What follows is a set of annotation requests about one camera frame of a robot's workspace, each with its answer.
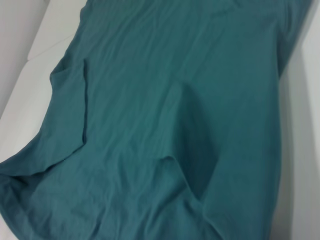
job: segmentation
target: teal fabric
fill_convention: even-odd
[[[278,82],[309,0],[89,0],[37,136],[0,164],[20,240],[266,240]]]

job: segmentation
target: white surface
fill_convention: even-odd
[[[86,2],[87,0],[51,0],[29,52],[28,60],[74,35],[80,23],[80,11]]]
[[[16,236],[10,231],[6,222],[0,215],[0,240],[17,240]]]
[[[320,240],[320,4],[280,82],[283,160],[272,240]]]
[[[0,0],[0,117],[46,8],[43,0]]]
[[[28,61],[0,119],[0,162],[16,154],[39,131],[52,89],[49,76],[74,36]]]

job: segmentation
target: white wall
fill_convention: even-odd
[[[44,0],[0,0],[0,117],[47,8]]]
[[[280,82],[282,176],[271,240],[320,240],[320,4]]]

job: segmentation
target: teal t-shirt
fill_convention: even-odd
[[[0,164],[20,240],[266,240],[278,82],[310,0],[89,0],[36,137]]]

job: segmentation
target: t-shirt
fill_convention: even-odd
[[[20,240],[266,240],[278,83],[310,0],[88,0],[36,137],[0,164]]]

